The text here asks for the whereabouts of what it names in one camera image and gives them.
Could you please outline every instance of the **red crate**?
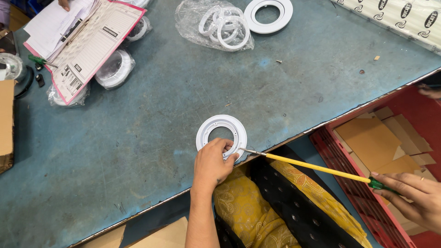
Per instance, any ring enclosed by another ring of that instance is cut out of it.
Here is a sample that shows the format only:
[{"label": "red crate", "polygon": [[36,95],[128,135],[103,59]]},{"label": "red crate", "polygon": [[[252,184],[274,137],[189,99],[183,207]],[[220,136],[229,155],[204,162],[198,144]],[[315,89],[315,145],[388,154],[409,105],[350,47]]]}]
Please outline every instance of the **red crate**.
[{"label": "red crate", "polygon": [[[441,127],[441,103],[439,100],[420,95],[413,86],[398,90],[315,131],[310,139],[326,165],[331,169],[365,176],[332,129],[362,113],[371,112],[385,106],[388,106],[394,115],[403,114],[416,131],[430,144],[434,151],[429,153],[437,164],[426,165],[426,167],[440,181],[441,132],[437,128]],[[383,247],[416,248],[380,196],[372,193],[372,189],[367,184],[339,176],[335,176],[335,178],[368,229]]]}]

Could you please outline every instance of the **green screwdriver handle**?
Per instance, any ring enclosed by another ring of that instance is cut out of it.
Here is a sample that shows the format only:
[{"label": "green screwdriver handle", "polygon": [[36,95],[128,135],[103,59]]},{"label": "green screwdriver handle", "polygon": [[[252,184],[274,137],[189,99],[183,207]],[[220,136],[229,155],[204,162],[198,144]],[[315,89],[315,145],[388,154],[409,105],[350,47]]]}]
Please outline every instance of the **green screwdriver handle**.
[{"label": "green screwdriver handle", "polygon": [[28,59],[29,59],[30,61],[33,61],[33,62],[35,62],[35,63],[39,63],[39,64],[41,64],[41,65],[46,64],[46,60],[45,60],[45,59],[40,58],[40,57],[37,57],[37,56],[34,56],[34,55],[32,55],[32,54],[28,55]]},{"label": "green screwdriver handle", "polygon": [[387,187],[386,185],[380,183],[379,181],[375,180],[373,177],[369,177],[369,179],[370,179],[370,183],[367,184],[369,187],[374,188],[374,189],[386,189],[386,190],[394,192],[397,195],[401,195],[397,191],[395,191],[395,190]]}]

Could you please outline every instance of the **white packaging sheet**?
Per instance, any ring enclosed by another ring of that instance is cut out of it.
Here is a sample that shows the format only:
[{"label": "white packaging sheet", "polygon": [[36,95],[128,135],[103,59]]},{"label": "white packaging sheet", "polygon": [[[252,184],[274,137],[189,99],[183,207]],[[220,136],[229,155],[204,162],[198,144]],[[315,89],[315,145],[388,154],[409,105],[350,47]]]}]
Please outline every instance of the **white packaging sheet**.
[{"label": "white packaging sheet", "polygon": [[441,0],[331,0],[441,55]]}]

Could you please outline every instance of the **yellow patterned fabric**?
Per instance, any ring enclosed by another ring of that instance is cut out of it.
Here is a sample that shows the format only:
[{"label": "yellow patterned fabric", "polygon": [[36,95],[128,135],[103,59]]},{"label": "yellow patterned fabric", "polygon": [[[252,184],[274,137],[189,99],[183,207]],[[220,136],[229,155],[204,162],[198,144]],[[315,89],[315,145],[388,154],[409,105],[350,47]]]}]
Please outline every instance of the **yellow patterned fabric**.
[{"label": "yellow patterned fabric", "polygon": [[[360,224],[320,185],[288,163],[269,162],[364,248],[372,248]],[[244,169],[245,166],[234,168],[214,190],[219,216],[247,248],[301,248],[285,222],[263,199],[257,185],[245,176]]]}]

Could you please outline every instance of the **blue workbench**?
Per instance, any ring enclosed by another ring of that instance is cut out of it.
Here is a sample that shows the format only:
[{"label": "blue workbench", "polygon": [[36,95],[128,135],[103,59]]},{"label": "blue workbench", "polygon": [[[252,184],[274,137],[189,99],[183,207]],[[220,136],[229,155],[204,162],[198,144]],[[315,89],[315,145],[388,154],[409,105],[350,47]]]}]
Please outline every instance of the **blue workbench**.
[{"label": "blue workbench", "polygon": [[67,247],[189,188],[196,132],[213,115],[238,118],[248,147],[265,150],[441,67],[441,56],[328,0],[293,1],[283,30],[222,52],[179,35],[179,2],[149,6],[153,30],[130,45],[136,66],[119,89],[91,82],[84,107],[51,107],[44,70],[46,86],[15,102],[0,247]]}]

